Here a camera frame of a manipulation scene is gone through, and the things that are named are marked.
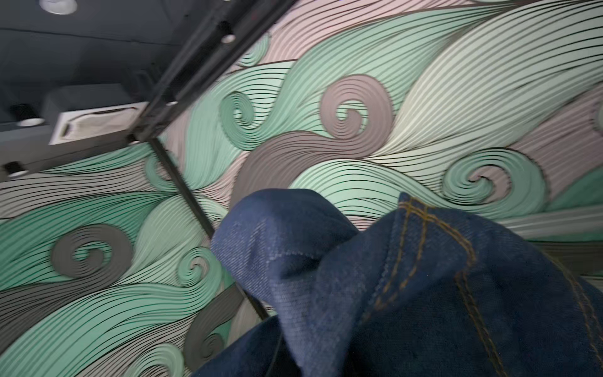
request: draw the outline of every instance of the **black pole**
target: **black pole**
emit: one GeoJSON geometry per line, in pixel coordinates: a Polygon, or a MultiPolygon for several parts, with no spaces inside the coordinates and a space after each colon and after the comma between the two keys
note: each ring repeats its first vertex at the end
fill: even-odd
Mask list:
{"type": "Polygon", "coordinates": [[[148,142],[151,145],[153,151],[155,152],[155,155],[159,159],[159,162],[161,162],[161,164],[165,168],[165,171],[167,171],[170,178],[172,178],[172,182],[174,182],[174,184],[176,185],[178,192],[184,197],[186,204],[188,204],[192,213],[195,215],[195,217],[201,224],[201,227],[203,227],[203,230],[205,230],[205,233],[208,235],[208,237],[212,238],[214,233],[212,223],[207,218],[205,212],[203,212],[203,210],[201,209],[199,203],[197,203],[197,199],[195,199],[195,196],[193,195],[191,190],[189,190],[188,186],[186,186],[185,180],[182,179],[180,172],[178,172],[178,168],[176,168],[172,159],[169,158],[169,155],[165,151],[163,144],[161,144],[161,142],[157,138],[151,138],[148,140],[148,142]]]}

